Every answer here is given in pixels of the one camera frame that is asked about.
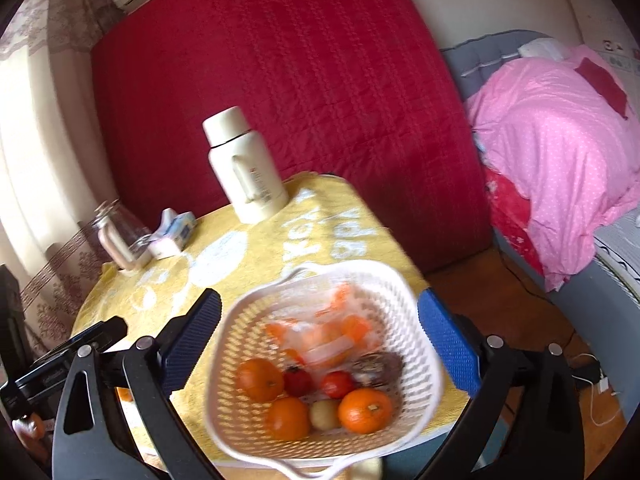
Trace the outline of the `person's left hand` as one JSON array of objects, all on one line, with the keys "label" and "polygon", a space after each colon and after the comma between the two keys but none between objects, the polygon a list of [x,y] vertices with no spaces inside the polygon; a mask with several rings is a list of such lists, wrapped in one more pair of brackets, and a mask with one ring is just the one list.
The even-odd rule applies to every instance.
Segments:
[{"label": "person's left hand", "polygon": [[36,413],[32,413],[27,417],[14,420],[12,428],[30,456],[41,463],[47,463],[50,452],[42,442],[46,434],[46,428],[44,428],[44,422],[41,417]]}]

